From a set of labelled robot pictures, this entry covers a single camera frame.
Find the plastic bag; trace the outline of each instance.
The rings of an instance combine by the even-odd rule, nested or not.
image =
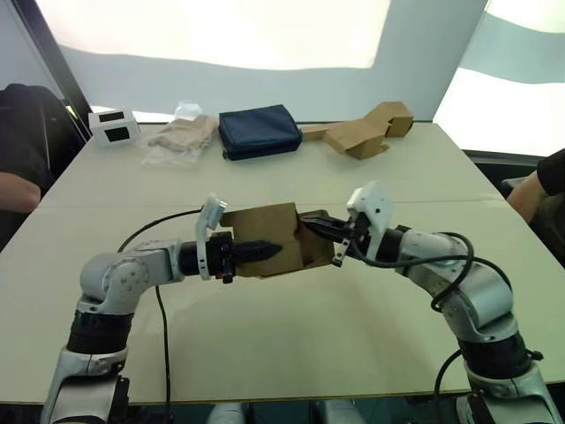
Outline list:
[[[218,119],[202,114],[196,103],[182,101],[175,110],[175,120],[158,133],[144,137],[147,148],[144,165],[191,168],[202,150],[217,134]]]

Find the white device with black screen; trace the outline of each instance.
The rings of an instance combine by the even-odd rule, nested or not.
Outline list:
[[[100,146],[123,144],[140,137],[139,126],[131,110],[109,110],[88,114],[94,142]]]

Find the black cable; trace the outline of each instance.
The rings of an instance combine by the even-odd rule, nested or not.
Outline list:
[[[162,340],[165,353],[165,424],[170,423],[170,361],[169,361],[169,330],[167,326],[167,314],[165,313],[165,306],[162,303],[161,291],[159,286],[155,286],[155,295],[157,296],[157,303],[161,310],[162,317]]]
[[[440,388],[441,388],[441,380],[443,380],[443,376],[445,375],[446,371],[448,370],[449,366],[453,363],[454,360],[459,358],[461,355],[461,351],[457,350],[449,356],[441,365],[440,372],[438,373],[437,377],[435,377],[435,384],[433,385],[433,409],[435,410],[435,414],[438,419],[439,424],[443,424],[443,415],[441,415],[441,404],[440,404]]]
[[[151,223],[148,223],[147,225],[144,225],[143,227],[141,227],[139,230],[135,231],[130,237],[128,237],[124,243],[122,243],[122,245],[117,249],[117,251],[123,252],[125,247],[127,245],[129,245],[133,239],[135,239],[136,237],[138,237],[143,231],[147,231],[152,227],[155,227],[158,223],[162,223],[164,221],[169,221],[170,219],[173,218],[179,218],[180,216],[186,216],[186,215],[192,215],[192,214],[198,214],[200,211],[202,210],[202,208],[200,209],[193,209],[193,210],[187,210],[186,212],[181,212],[179,214],[173,214],[173,215],[167,215],[164,216],[163,218],[159,218],[159,219],[155,219],[154,221],[152,221]]]
[[[180,216],[187,216],[192,214],[198,214],[202,208],[200,209],[193,209],[188,210],[186,212],[181,212],[179,214],[167,215],[163,218],[155,219],[151,223],[148,223],[135,231],[130,237],[128,237],[124,243],[117,249],[117,251],[123,252],[124,249],[129,245],[133,239],[139,236],[143,231],[149,230],[152,227],[155,227],[157,224],[162,223],[164,221],[169,221],[173,218],[179,218]],[[165,306],[162,303],[161,299],[161,292],[159,290],[159,286],[155,286],[155,295],[157,296],[157,303],[159,304],[159,309],[161,310],[161,317],[162,317],[162,338],[163,338],[163,346],[164,346],[164,356],[165,356],[165,424],[170,423],[170,360],[169,360],[169,329],[167,325],[167,314],[165,313]]]
[[[450,237],[455,237],[463,241],[465,246],[467,247],[467,255],[465,258],[465,264],[463,265],[463,269],[461,270],[457,278],[450,285],[448,285],[448,287],[445,290],[438,293],[438,295],[432,299],[432,303],[430,304],[430,307],[435,312],[441,312],[441,308],[438,305],[440,301],[442,299],[445,299],[447,295],[452,293],[459,286],[459,284],[461,284],[463,280],[469,275],[469,271],[471,271],[471,267],[473,266],[473,260],[475,259],[475,249],[473,247],[473,244],[469,241],[468,238],[466,238],[461,234],[457,234],[456,232],[442,232],[441,234]]]
[[[453,283],[451,283],[444,291],[442,291],[435,298],[433,298],[432,309],[436,312],[441,311],[436,305],[437,302],[443,299],[447,294],[451,293],[454,289],[456,289],[457,286],[467,277],[469,271],[471,270],[471,266],[473,262],[479,262],[492,268],[501,277],[502,281],[504,281],[504,283],[509,287],[509,289],[512,290],[512,285],[510,284],[510,280],[506,276],[504,271],[502,271],[502,269],[500,269],[497,265],[495,265],[491,261],[474,256],[474,249],[472,247],[472,244],[465,236],[462,236],[461,234],[457,234],[454,232],[444,232],[442,234],[450,235],[451,237],[457,237],[461,239],[465,243],[465,245],[467,245],[467,254],[447,254],[442,256],[433,256],[430,258],[409,259],[405,261],[396,261],[396,262],[382,262],[382,261],[374,261],[366,257],[361,252],[358,242],[354,238],[351,240],[350,246],[353,249],[353,253],[361,261],[363,261],[367,265],[371,265],[372,267],[384,268],[384,269],[408,268],[408,267],[414,267],[416,265],[423,265],[426,263],[434,263],[434,262],[450,261],[450,260],[465,260],[465,265],[463,266],[463,270],[456,278],[456,280]]]

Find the brown cardboard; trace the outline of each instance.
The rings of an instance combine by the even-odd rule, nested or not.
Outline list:
[[[324,214],[315,211],[309,214]],[[267,240],[282,246],[282,251],[265,261],[237,267],[239,276],[274,276],[328,265],[334,244],[318,237],[299,221],[294,203],[265,206],[224,214],[220,225],[232,227],[236,242]]]
[[[382,146],[387,128],[384,121],[370,124],[363,118],[356,119],[330,129],[324,134],[324,140],[340,153],[365,159],[387,149]]]
[[[321,140],[327,130],[332,129],[338,122],[333,124],[320,124],[320,125],[308,125],[300,128],[302,132],[302,141],[312,141]]]
[[[388,122],[390,127],[386,137],[404,137],[412,128],[414,117],[402,102],[382,102],[367,113],[364,119],[371,124]]]

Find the white projection screen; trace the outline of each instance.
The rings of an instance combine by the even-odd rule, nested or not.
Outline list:
[[[402,100],[432,119],[486,0],[37,0],[95,110],[170,119],[284,104],[297,121]]]
[[[565,148],[565,1],[491,0],[434,121],[460,148]]]

